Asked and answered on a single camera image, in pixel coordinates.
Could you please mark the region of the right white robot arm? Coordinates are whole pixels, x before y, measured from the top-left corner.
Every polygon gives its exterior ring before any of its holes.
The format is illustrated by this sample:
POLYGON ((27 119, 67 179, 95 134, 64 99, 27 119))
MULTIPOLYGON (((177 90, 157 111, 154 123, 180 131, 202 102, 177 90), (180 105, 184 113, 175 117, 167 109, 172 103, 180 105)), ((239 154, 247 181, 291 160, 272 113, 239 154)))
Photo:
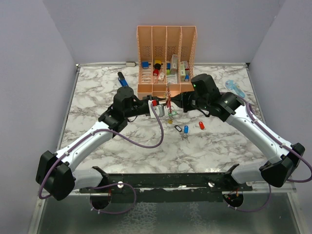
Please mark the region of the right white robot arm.
POLYGON ((302 161, 305 148, 283 139, 252 112, 250 104, 232 92, 222 93, 214 79, 200 74, 191 80, 193 91, 182 92, 171 99, 184 112, 198 110, 206 117, 217 117, 236 128, 266 157, 266 161, 234 166, 224 178, 225 187, 234 191, 241 184, 265 181, 280 188, 302 161))

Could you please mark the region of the red handled key organizer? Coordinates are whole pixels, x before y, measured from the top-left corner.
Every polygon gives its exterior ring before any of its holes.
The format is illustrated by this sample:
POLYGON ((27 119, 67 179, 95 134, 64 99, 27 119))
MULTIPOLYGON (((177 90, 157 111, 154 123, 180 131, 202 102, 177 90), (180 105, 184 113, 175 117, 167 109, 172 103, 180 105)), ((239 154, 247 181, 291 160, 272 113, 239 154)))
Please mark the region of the red handled key organizer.
POLYGON ((166 93, 164 95, 164 97, 166 98, 165 106, 168 109, 168 113, 175 111, 175 108, 174 108, 174 106, 172 105, 172 102, 171 102, 172 95, 171 95, 171 91, 170 91, 170 85, 171 85, 170 82, 166 84, 166 93))

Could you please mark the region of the red key tag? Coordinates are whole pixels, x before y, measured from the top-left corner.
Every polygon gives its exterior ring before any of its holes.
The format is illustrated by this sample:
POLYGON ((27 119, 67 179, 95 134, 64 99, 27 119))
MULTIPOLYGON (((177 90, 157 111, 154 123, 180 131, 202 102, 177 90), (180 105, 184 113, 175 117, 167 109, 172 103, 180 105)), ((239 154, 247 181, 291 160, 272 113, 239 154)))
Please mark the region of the red key tag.
POLYGON ((201 130, 205 129, 205 126, 204 126, 202 121, 200 121, 198 124, 199 124, 199 127, 200 127, 201 130))

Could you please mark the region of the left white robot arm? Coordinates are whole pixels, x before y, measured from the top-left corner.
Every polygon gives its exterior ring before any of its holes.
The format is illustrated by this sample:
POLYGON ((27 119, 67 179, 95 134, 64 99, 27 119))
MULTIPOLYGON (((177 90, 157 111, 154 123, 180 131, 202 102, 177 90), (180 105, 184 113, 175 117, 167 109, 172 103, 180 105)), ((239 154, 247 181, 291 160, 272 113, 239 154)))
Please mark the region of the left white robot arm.
POLYGON ((152 96, 140 100, 132 88, 119 88, 113 103, 91 129, 63 149, 41 155, 36 175, 36 182, 40 185, 39 198, 48 198, 42 195, 44 190, 56 200, 63 200, 71 191, 83 188, 93 188, 99 193, 105 191, 108 181, 101 169, 77 170, 78 165, 100 145, 121 136, 120 132, 130 117, 146 115, 156 120, 163 117, 164 104, 160 101, 152 96))

